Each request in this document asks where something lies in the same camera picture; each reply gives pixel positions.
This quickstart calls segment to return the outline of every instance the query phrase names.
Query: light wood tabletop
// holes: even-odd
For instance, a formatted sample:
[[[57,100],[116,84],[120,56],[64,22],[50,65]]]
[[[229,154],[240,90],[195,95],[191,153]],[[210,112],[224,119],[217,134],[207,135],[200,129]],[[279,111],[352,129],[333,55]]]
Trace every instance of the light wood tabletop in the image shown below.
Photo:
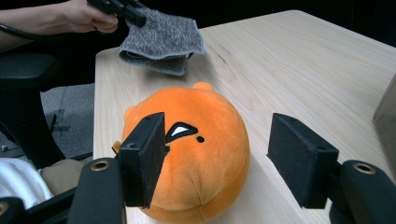
[[[294,117],[340,150],[338,161],[367,161],[392,171],[373,115],[396,72],[396,48],[291,10],[200,30],[205,55],[182,77],[123,62],[118,49],[96,58],[95,158],[114,157],[123,114],[165,87],[210,83],[247,125],[251,164],[233,206],[210,223],[330,223],[324,210],[300,208],[267,158],[273,113]],[[127,208],[128,223],[156,223]]]

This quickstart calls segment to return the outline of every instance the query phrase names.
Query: folded towel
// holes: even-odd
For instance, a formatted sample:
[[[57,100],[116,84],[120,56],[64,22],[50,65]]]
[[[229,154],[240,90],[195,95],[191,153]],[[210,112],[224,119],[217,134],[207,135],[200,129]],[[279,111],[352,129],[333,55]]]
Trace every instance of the folded towel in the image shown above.
[[[130,31],[119,49],[119,56],[125,62],[181,76],[185,73],[187,56],[205,54],[204,40],[195,20],[147,7],[137,10],[147,20],[142,28],[127,21]]]

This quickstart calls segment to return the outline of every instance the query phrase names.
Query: round stuffed animal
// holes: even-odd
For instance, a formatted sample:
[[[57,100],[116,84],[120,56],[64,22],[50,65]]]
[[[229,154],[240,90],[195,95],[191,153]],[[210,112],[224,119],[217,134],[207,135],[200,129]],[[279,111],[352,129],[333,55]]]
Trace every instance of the round stuffed animal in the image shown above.
[[[166,148],[150,209],[167,223],[203,223],[224,212],[248,177],[250,149],[233,105],[204,82],[155,92],[125,113],[122,141],[145,116],[164,112]]]

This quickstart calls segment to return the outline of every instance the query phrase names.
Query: plush toy's eye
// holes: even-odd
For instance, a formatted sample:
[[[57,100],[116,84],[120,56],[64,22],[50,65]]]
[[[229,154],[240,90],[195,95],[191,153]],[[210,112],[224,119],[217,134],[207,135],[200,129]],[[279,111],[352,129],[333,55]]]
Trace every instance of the plush toy's eye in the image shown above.
[[[198,129],[191,126],[190,124],[186,124],[184,122],[175,123],[169,132],[166,134],[166,143],[170,143],[180,137],[184,137],[187,135],[192,135],[198,133]]]

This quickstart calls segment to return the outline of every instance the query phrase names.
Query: black cable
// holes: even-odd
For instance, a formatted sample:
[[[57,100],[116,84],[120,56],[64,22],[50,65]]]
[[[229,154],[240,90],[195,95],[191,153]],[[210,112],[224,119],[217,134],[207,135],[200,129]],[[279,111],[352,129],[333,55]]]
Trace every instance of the black cable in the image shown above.
[[[32,35],[32,34],[28,34],[25,33],[23,31],[20,30],[16,30],[12,27],[6,26],[2,23],[0,23],[0,30],[4,31],[8,34],[11,35],[15,35],[18,37],[22,37],[25,39],[31,39],[31,40],[36,40],[36,41],[54,41],[54,40],[58,40],[61,38],[64,38],[65,36],[67,36],[68,34],[61,34],[61,35]]]

